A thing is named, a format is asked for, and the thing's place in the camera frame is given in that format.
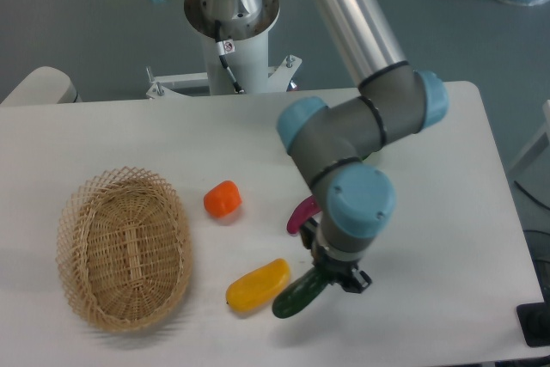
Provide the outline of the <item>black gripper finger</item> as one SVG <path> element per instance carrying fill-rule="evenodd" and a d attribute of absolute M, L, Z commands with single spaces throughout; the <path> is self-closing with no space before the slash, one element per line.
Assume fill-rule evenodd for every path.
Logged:
<path fill-rule="evenodd" d="M 316 286 L 328 286 L 334 284 L 334 274 L 324 267 L 314 266 L 314 284 Z"/>
<path fill-rule="evenodd" d="M 362 294 L 371 286 L 370 276 L 358 267 L 350 267 L 339 275 L 339 285 L 348 293 Z"/>

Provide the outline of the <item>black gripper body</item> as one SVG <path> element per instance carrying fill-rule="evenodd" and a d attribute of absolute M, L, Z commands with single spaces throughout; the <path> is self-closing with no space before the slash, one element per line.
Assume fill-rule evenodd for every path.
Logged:
<path fill-rule="evenodd" d="M 303 246 L 308 249 L 313 257 L 314 266 L 326 268 L 334 274 L 334 282 L 339 283 L 339 275 L 345 273 L 350 267 L 358 267 L 357 260 L 344 260 L 334 258 L 329 251 L 317 240 L 317 230 L 320 227 L 315 219 L 309 219 L 300 227 L 300 236 Z"/>

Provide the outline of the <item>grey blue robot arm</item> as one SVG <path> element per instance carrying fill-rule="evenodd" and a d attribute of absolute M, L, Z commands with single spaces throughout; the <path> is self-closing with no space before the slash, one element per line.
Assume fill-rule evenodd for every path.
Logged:
<path fill-rule="evenodd" d="M 449 99 L 435 74 L 406 61 L 376 0 L 315 1 L 359 95 L 336 107 L 301 99 L 281 113 L 277 130 L 322 213 L 320 224 L 300 227 L 314 258 L 304 281 L 360 293 L 370 278 L 358 262 L 395 204 L 388 178 L 364 159 L 439 122 Z M 250 44 L 274 25 L 278 0 L 185 0 L 184 7 L 204 41 L 212 95 L 265 93 L 274 84 L 266 51 Z"/>

